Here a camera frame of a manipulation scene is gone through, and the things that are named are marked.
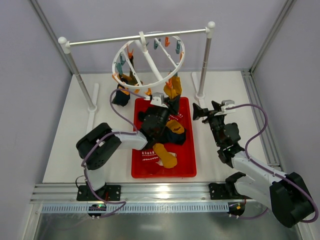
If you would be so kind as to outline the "yellow sock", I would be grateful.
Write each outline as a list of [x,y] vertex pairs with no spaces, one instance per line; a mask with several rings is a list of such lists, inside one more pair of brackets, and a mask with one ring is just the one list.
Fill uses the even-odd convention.
[[173,100],[177,96],[180,96],[183,91],[180,77],[173,76],[172,78],[170,78],[168,82],[165,83],[163,91],[169,97],[170,100]]

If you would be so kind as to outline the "navy teal sock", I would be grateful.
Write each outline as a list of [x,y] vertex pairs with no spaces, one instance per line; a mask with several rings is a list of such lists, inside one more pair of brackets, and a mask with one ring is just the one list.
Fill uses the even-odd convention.
[[187,139],[187,135],[186,135],[186,131],[182,132],[182,133],[177,133],[177,132],[173,132],[171,129],[166,128],[163,135],[162,135],[162,139],[161,142],[163,144],[175,144],[175,145],[180,145],[182,146]]

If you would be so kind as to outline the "navy blue sock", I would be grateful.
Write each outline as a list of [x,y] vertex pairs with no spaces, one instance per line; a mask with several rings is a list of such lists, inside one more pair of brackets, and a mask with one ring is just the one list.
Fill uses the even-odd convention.
[[130,98],[130,93],[125,90],[122,85],[118,84],[112,103],[117,106],[125,107],[129,103]]

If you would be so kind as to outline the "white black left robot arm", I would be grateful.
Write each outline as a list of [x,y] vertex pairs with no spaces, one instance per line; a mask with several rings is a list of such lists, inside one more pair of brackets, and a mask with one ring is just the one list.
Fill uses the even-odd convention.
[[88,187],[97,191],[105,186],[106,181],[99,169],[118,149],[149,150],[156,144],[167,143],[169,117],[179,112],[180,99],[180,95],[171,99],[156,93],[151,97],[150,106],[138,112],[139,129],[116,131],[103,122],[81,138],[76,149],[82,159]]

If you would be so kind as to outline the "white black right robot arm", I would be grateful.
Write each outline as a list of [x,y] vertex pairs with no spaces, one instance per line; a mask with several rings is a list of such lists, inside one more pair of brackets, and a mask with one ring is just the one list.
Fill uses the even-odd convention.
[[242,147],[238,125],[225,123],[225,116],[240,108],[232,100],[221,103],[212,101],[213,109],[202,108],[193,103],[193,120],[202,118],[209,124],[222,163],[237,170],[225,180],[231,196],[245,196],[271,210],[275,218],[285,227],[291,228],[297,223],[310,224],[319,218],[319,208],[313,200],[303,178],[296,172],[285,173],[268,166],[248,152],[249,144],[259,137],[268,125],[268,116],[264,109],[256,104],[264,116],[262,129],[252,136]]

